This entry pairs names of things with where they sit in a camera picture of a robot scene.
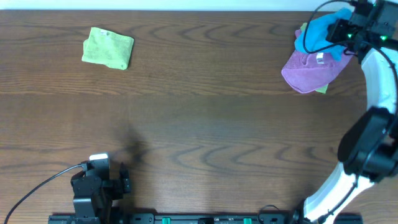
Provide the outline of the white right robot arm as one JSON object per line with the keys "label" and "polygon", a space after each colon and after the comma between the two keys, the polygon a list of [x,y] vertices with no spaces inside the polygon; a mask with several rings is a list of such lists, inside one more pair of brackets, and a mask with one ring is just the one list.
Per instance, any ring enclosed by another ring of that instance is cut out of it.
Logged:
{"label": "white right robot arm", "polygon": [[366,78],[367,111],[343,136],[338,163],[323,185],[286,223],[361,223],[341,211],[361,192],[397,175],[397,3],[350,1],[349,19],[327,28],[330,47],[358,58]]}

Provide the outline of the blue microfiber cloth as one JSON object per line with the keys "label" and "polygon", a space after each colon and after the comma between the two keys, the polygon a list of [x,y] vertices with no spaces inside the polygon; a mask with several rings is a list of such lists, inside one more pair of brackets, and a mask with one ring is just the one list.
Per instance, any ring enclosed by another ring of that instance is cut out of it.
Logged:
{"label": "blue microfiber cloth", "polygon": [[[329,25],[335,23],[338,19],[348,20],[352,15],[350,9],[342,8],[332,14],[321,16],[318,19],[312,20],[307,30],[305,37],[305,46],[309,51],[315,51],[323,47],[331,45],[331,42],[326,41],[327,28]],[[295,49],[301,53],[307,54],[303,47],[304,32],[295,40]],[[334,60],[340,61],[343,55],[344,47],[337,45],[329,49],[321,50],[321,52],[329,53]]]}

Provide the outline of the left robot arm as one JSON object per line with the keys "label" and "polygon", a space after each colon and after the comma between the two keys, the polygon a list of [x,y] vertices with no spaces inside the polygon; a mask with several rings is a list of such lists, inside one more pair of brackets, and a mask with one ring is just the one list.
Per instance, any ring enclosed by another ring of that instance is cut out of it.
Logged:
{"label": "left robot arm", "polygon": [[75,223],[122,223],[123,215],[113,202],[131,192],[129,171],[120,165],[119,177],[110,178],[108,159],[85,161],[71,178]]}

